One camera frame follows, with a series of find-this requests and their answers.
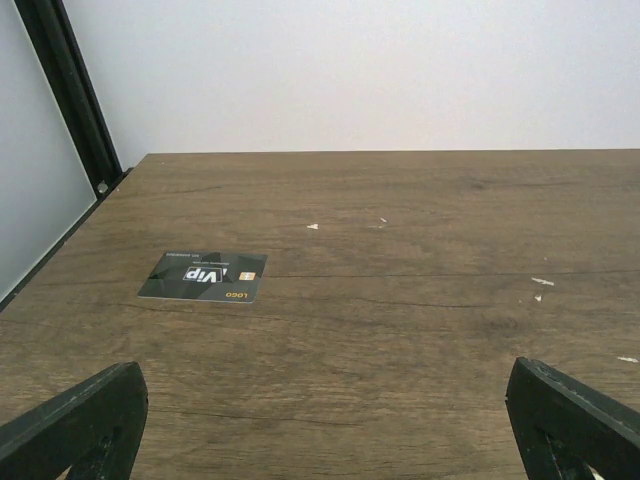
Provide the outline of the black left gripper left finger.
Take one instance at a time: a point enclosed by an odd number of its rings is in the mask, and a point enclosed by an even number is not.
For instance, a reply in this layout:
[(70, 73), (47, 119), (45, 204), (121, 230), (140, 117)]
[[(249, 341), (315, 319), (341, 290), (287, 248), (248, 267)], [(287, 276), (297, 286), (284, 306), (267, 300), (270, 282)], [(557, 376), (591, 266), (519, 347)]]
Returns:
[(147, 414), (139, 364), (114, 364), (3, 424), (1, 477), (128, 479)]

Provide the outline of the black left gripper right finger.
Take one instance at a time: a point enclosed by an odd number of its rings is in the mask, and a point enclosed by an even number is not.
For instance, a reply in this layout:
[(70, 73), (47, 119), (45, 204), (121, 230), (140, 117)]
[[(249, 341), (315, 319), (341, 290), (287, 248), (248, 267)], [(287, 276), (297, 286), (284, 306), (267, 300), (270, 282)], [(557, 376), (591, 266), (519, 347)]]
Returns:
[(505, 404), (530, 479), (637, 479), (639, 413), (535, 359), (515, 360)]

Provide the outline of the black VIP card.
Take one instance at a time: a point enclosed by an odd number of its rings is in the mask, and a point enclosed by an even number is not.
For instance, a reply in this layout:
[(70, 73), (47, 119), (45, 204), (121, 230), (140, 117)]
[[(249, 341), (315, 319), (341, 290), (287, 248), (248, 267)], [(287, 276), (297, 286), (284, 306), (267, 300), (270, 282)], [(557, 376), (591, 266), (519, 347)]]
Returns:
[(268, 256), (229, 252), (165, 252), (145, 280), (141, 298), (251, 304)]

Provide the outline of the black left frame post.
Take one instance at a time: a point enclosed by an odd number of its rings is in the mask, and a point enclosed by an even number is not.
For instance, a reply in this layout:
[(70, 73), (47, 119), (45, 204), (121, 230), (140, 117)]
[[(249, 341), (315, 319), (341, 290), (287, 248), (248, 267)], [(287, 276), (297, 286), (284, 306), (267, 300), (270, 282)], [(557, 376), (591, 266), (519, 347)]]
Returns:
[(89, 183), (101, 200), (128, 171), (118, 159), (65, 6), (61, 0), (15, 0), (14, 4)]

